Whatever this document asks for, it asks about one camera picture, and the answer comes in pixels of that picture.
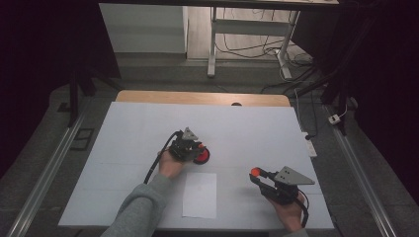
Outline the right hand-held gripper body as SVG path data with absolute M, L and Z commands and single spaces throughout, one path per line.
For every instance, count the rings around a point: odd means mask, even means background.
M 307 176 L 299 173 L 298 171 L 285 166 L 278 172 L 271 187 L 267 185 L 267 194 L 264 196 L 273 200 L 280 205 L 287 205 L 293 203 L 299 193 L 299 185 L 314 185 L 315 182 Z

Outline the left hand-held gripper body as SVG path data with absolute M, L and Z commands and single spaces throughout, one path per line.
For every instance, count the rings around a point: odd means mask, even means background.
M 199 138 L 188 127 L 175 131 L 169 141 L 169 152 L 180 162 L 193 162 L 194 152 L 206 148 L 200 149 L 198 146 L 192 146 L 194 141 L 199 141 Z

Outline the red ink pad black rim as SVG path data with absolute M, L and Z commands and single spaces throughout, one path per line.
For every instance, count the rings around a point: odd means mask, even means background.
M 204 165 L 207 163 L 209 159 L 210 151 L 207 148 L 205 148 L 204 151 L 196 159 L 193 160 L 193 162 L 198 165 Z

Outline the person's left hand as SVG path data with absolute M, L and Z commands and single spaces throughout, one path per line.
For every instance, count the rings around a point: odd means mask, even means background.
M 169 151 L 159 153 L 158 173 L 168 179 L 176 178 L 183 170 L 184 164 L 177 161 Z

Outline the person's right hand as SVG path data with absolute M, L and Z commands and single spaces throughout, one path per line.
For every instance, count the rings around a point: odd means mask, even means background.
M 287 205 L 280 205 L 271 199 L 268 199 L 268 202 L 274 207 L 276 215 L 286 230 L 294 233 L 302 229 L 302 208 L 296 202 Z

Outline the white paper sheet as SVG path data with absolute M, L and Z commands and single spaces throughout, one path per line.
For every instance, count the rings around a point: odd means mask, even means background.
M 194 218 L 216 218 L 215 173 L 187 174 L 182 215 Z

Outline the white power strip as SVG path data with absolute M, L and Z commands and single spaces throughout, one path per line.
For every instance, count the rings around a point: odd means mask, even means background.
M 311 136 L 307 132 L 304 132 L 302 135 L 303 135 L 303 138 L 305 139 L 306 147 L 307 147 L 307 151 L 308 151 L 309 156 L 311 158 L 316 157 L 317 153 L 315 151 L 313 143 L 311 142 Z

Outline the white table cover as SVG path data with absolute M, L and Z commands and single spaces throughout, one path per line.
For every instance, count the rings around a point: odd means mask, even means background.
M 162 229 L 276 230 L 271 204 L 252 184 L 254 167 L 288 166 L 316 177 L 291 107 L 196 106 L 114 102 L 63 211 L 60 225 L 107 227 L 141 184 L 170 135 L 188 127 L 209 149 L 204 165 L 188 164 L 169 190 Z M 188 173 L 216 174 L 216 218 L 184 217 Z

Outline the black tripod stand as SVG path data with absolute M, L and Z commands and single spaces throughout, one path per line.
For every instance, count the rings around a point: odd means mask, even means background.
M 121 86 L 117 82 L 114 82 L 110 77 L 106 76 L 104 73 L 101 73 L 94 67 L 87 65 L 77 65 L 74 68 L 69 80 L 69 127 L 73 126 L 79 117 L 78 90 L 81 90 L 82 93 L 87 97 L 93 97 L 96 94 L 97 89 L 93 82 L 94 78 L 99 79 L 111 88 L 116 89 L 118 92 L 124 89 L 123 86 Z
M 338 130 L 347 135 L 345 128 L 345 115 L 348 111 L 347 99 L 349 96 L 350 83 L 350 65 L 355 61 L 355 55 L 360 51 L 363 40 L 367 37 L 371 27 L 376 21 L 377 16 L 374 13 L 364 11 L 355 17 L 354 20 L 347 20 L 347 36 L 342 39 L 340 45 L 333 51 L 327 59 L 336 61 L 333 70 L 324 74 L 313 84 L 296 91 L 293 98 L 296 99 L 320 86 L 326 86 L 320 101 L 323 105 L 331 105 L 335 99 L 338 99 L 337 116 L 340 121 L 335 123 Z

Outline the white panel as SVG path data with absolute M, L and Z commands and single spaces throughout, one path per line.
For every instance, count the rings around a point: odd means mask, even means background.
M 187 7 L 109 3 L 99 7 L 114 52 L 187 52 Z

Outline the aluminium floor rail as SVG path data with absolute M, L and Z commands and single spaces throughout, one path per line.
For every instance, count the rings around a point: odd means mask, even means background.
M 363 194 L 364 200 L 371 210 L 381 236 L 397 237 L 396 230 L 347 136 L 341 132 L 336 124 L 329 123 L 329 125 L 332 127 L 336 140 Z
M 25 237 L 27 234 L 85 117 L 83 110 L 74 124 L 65 130 L 6 237 Z

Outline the white desk frame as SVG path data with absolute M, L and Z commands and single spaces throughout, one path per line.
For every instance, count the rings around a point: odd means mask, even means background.
M 215 38 L 217 34 L 283 37 L 281 48 L 276 51 L 276 58 L 280 63 L 281 72 L 285 79 L 291 79 L 292 75 L 286 62 L 286 53 L 290 44 L 294 27 L 296 26 L 299 11 L 290 11 L 290 19 L 287 22 L 264 22 L 251 20 L 218 19 L 217 8 L 210 8 L 210 45 L 208 77 L 215 74 Z

